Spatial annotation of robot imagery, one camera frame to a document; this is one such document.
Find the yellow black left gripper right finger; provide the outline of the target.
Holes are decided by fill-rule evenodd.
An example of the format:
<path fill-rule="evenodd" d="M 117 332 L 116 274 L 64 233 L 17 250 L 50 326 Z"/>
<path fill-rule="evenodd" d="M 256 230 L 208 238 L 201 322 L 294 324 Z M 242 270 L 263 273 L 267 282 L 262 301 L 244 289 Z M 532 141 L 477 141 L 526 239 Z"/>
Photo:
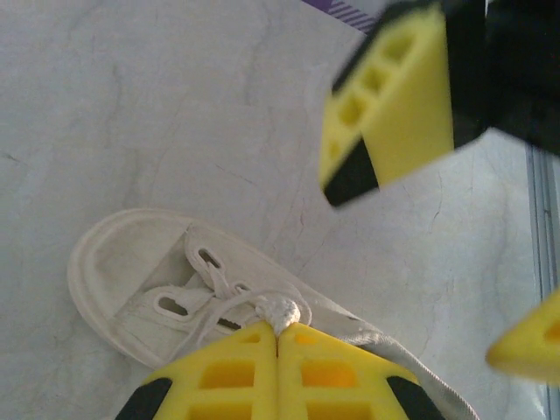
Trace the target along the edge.
<path fill-rule="evenodd" d="M 442 419 L 408 369 L 306 325 L 278 339 L 280 419 Z"/>

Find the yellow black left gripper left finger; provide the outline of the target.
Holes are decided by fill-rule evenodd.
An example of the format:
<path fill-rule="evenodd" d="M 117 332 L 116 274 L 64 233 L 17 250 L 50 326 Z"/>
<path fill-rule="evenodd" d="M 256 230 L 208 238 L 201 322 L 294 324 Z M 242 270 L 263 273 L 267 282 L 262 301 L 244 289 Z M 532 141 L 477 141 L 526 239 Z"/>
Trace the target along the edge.
<path fill-rule="evenodd" d="M 276 419 L 276 335 L 258 322 L 161 367 L 115 417 Z"/>

